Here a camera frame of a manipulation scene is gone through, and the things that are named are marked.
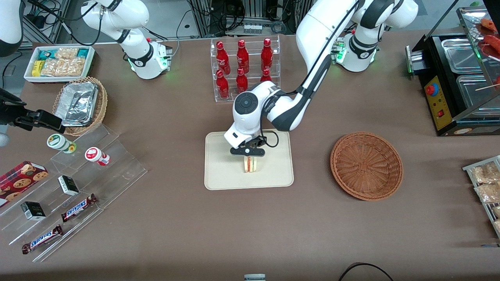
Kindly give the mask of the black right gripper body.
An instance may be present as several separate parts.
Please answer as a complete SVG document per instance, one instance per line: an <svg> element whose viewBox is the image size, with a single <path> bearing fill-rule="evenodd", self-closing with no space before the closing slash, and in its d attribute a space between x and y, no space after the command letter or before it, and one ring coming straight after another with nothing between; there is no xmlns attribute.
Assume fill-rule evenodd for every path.
<svg viewBox="0 0 500 281"><path fill-rule="evenodd" d="M0 89L0 124L13 124L17 118L25 115L25 105L19 97Z"/></svg>

